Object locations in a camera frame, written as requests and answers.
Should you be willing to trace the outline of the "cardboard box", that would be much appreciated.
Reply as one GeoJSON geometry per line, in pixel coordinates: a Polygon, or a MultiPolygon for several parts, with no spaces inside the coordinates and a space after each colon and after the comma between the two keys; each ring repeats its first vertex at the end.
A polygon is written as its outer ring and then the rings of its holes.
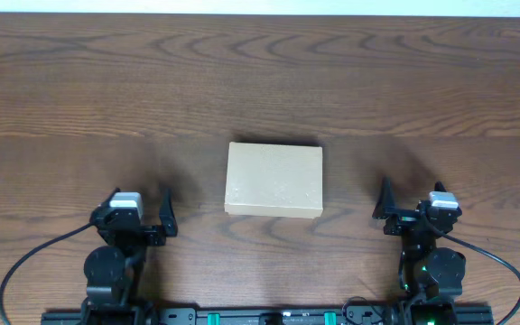
{"type": "Polygon", "coordinates": [[[230,143],[224,207],[230,216],[320,217],[322,148],[230,143]]]}

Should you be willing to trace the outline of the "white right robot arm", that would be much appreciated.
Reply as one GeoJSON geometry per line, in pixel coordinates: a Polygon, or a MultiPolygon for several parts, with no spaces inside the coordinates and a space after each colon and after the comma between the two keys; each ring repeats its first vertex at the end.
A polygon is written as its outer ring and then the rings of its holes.
{"type": "Polygon", "coordinates": [[[415,209],[401,209],[388,178],[382,180],[374,219],[388,236],[401,238],[398,281],[405,296],[383,312],[385,324],[456,324],[454,298],[462,294],[466,258],[436,241],[453,230],[462,215],[456,197],[436,182],[415,209]]]}

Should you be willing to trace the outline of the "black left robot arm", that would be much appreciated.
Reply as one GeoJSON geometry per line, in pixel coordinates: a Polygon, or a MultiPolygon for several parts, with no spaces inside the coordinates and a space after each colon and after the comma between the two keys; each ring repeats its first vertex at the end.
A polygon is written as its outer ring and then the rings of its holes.
{"type": "Polygon", "coordinates": [[[87,298],[82,303],[83,325],[146,325],[159,322],[151,302],[137,296],[147,249],[163,246],[178,235],[171,192],[163,192],[160,223],[144,223],[144,204],[138,192],[116,188],[91,213],[90,223],[106,242],[84,263],[87,298]]]}

